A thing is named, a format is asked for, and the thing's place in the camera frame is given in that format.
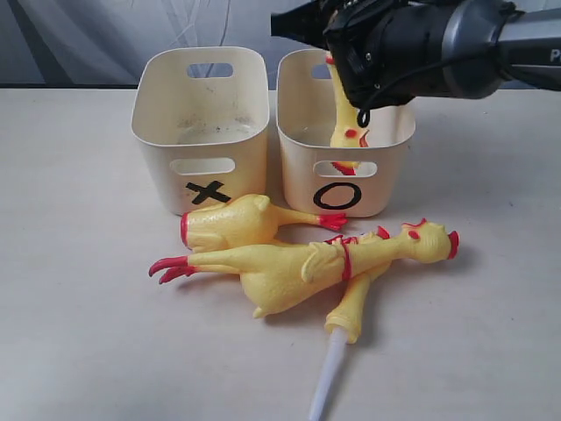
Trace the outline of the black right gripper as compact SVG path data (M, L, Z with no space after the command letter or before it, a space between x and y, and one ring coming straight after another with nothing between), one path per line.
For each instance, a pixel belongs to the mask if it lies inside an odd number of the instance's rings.
M270 34L328 48L350 103L381 108L451 92L436 64L453 12L438 1L315 0L272 13Z

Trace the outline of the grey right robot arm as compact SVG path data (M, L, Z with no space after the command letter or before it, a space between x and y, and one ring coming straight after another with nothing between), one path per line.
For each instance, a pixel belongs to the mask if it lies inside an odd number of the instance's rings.
M311 1L271 16L271 34L331 53L350 103L481 99L503 82L560 89L560 10L510 1Z

